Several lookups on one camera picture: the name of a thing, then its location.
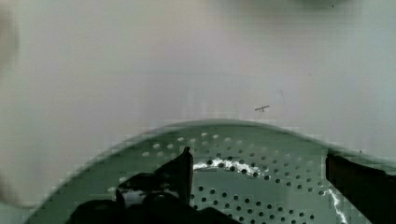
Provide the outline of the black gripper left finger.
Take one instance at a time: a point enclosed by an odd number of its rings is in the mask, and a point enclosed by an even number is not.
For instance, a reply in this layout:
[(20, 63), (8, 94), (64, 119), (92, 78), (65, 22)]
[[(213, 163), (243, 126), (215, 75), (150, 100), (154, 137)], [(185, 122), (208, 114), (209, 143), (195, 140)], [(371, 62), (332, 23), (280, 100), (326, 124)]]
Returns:
[(152, 173), (139, 173), (121, 182), (116, 188), (116, 202), (121, 208), (141, 204), (151, 193), (169, 193), (190, 203), (193, 178), (193, 156), (190, 147)]

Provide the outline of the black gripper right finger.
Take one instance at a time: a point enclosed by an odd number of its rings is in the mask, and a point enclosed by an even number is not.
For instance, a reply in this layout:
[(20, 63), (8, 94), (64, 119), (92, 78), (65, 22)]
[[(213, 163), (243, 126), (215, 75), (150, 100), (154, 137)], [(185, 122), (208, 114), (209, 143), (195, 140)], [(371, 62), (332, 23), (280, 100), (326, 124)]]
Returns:
[(396, 223), (395, 176), (328, 154), (326, 179), (372, 224)]

